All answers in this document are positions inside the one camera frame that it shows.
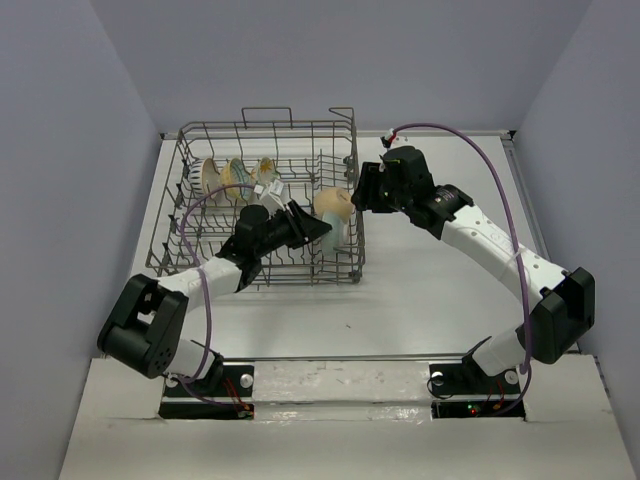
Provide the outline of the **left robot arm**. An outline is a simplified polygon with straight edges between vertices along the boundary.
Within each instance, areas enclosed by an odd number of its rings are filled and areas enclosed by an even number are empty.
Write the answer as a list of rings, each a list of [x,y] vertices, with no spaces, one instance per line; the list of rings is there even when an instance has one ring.
[[[179,274],[131,277],[97,339],[98,349],[154,379],[172,376],[209,395],[223,380],[223,357],[207,338],[200,345],[182,336],[186,314],[212,300],[247,288],[262,270],[262,259],[286,246],[297,249],[323,237],[332,226],[295,201],[271,214],[262,205],[244,207],[234,233],[200,266]]]

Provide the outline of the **tan orange bowl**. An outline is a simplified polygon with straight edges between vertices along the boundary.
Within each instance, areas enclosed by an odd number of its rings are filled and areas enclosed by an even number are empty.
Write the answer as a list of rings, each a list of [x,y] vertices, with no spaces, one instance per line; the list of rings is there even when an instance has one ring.
[[[340,187],[321,190],[314,197],[313,207],[317,216],[322,217],[325,213],[332,213],[337,215],[343,223],[349,222],[354,211],[351,194]]]

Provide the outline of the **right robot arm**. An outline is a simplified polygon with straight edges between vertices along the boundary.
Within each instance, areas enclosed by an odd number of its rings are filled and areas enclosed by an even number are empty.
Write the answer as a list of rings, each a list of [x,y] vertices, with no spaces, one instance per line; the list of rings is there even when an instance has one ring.
[[[511,238],[473,199],[451,184],[437,185],[423,153],[413,146],[366,162],[352,196],[359,211],[400,212],[436,239],[459,250],[505,286],[525,307],[518,327],[490,336],[463,357],[462,384],[482,392],[527,357],[555,363],[595,323],[595,279],[568,271]]]

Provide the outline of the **yellow blue sun bowl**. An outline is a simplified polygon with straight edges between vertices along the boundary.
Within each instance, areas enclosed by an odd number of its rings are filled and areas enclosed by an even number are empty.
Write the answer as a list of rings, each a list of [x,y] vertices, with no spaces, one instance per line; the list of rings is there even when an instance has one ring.
[[[234,200],[248,201],[252,194],[252,180],[243,161],[232,158],[220,171],[220,184],[225,186],[224,194]]]

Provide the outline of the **teal ceramic bowl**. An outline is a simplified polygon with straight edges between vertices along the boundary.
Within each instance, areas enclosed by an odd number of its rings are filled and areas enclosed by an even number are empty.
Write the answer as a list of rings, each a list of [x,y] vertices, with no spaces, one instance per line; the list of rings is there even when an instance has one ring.
[[[331,226],[331,229],[321,239],[321,251],[324,256],[336,254],[345,243],[345,229],[348,221],[333,211],[325,211],[321,220]]]

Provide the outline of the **leaf patterned white bowl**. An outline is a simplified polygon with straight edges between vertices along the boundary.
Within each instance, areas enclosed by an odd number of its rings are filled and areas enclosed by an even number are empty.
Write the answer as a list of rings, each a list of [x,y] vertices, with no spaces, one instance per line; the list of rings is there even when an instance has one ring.
[[[261,158],[250,172],[250,179],[253,185],[266,185],[280,178],[281,175],[277,170],[277,162],[269,157]]]

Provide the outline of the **white pink rimmed bowl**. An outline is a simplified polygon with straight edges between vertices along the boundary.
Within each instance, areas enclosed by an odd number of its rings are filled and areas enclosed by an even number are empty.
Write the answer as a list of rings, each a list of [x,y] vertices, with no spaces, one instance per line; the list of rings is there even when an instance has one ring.
[[[189,167],[187,179],[197,198],[209,195],[220,187],[220,175],[211,157],[195,160]]]

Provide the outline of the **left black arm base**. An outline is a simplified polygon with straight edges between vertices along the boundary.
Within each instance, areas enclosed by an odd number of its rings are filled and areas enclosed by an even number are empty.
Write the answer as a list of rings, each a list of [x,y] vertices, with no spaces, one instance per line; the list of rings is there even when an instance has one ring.
[[[165,377],[158,415],[166,420],[253,420],[255,365],[217,358],[212,374],[184,386]]]

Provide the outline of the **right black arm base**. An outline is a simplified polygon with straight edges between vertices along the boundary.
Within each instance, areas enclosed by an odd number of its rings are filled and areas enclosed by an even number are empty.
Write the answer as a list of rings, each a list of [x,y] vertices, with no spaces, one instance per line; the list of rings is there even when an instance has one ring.
[[[472,359],[472,354],[485,343],[483,340],[467,352],[458,363],[429,365],[427,390],[433,401],[434,419],[468,419],[499,414],[524,418],[524,407],[519,404],[505,413],[521,393],[516,368],[488,376]]]

